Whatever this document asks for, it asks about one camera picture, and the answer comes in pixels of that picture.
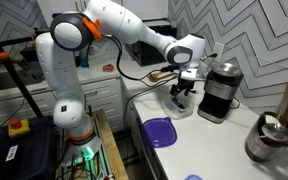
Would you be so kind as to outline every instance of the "cabinet drawer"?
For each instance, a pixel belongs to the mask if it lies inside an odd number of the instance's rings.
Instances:
[[[93,101],[86,101],[86,104],[91,105],[93,112],[103,109],[106,114],[106,117],[122,114],[123,109],[122,99],[118,95],[97,99]]]
[[[86,101],[96,100],[108,96],[120,95],[120,79],[111,79],[82,85]]]
[[[51,92],[36,94],[32,97],[43,115],[46,115],[44,112],[53,112],[55,98]],[[22,102],[23,97],[0,101],[0,123],[9,118],[21,106]],[[36,117],[36,115],[30,105],[25,101],[23,107],[13,117],[25,118]]]
[[[111,127],[112,132],[117,132],[124,129],[122,114],[110,116],[107,118],[107,121]]]

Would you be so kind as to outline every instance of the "black stand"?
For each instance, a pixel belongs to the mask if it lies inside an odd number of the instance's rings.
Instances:
[[[0,52],[5,52],[3,47],[0,45]],[[29,91],[26,89],[25,85],[23,84],[21,78],[18,76],[11,59],[8,57],[7,59],[2,61],[3,65],[5,66],[6,70],[8,73],[11,75],[12,79],[16,83],[17,87],[20,89],[22,92],[23,96],[25,97],[26,101],[29,103],[31,108],[33,109],[34,113],[36,114],[37,117],[43,117],[42,112],[36,105],[34,99],[32,98],[31,94]]]

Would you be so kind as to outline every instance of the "small appliance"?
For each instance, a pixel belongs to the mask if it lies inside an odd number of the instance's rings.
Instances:
[[[213,62],[211,69],[197,113],[219,124],[224,121],[244,75],[238,66],[230,63]]]

